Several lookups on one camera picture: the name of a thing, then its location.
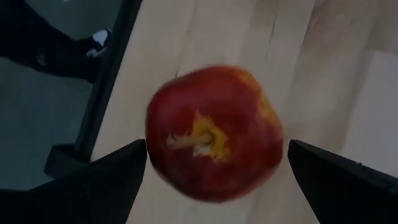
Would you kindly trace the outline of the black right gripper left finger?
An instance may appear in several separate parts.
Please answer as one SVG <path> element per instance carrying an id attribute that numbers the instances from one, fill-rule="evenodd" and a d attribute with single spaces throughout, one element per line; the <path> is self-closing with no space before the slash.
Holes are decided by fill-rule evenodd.
<path id="1" fill-rule="evenodd" d="M 1 190 L 1 224 L 125 224 L 142 184 L 143 139 L 30 190 Z"/>

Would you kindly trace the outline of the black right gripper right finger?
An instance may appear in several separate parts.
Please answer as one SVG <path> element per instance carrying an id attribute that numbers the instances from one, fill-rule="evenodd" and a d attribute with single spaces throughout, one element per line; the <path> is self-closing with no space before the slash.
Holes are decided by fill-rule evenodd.
<path id="1" fill-rule="evenodd" d="M 397 178 L 300 140 L 287 157 L 320 223 L 397 224 Z"/>

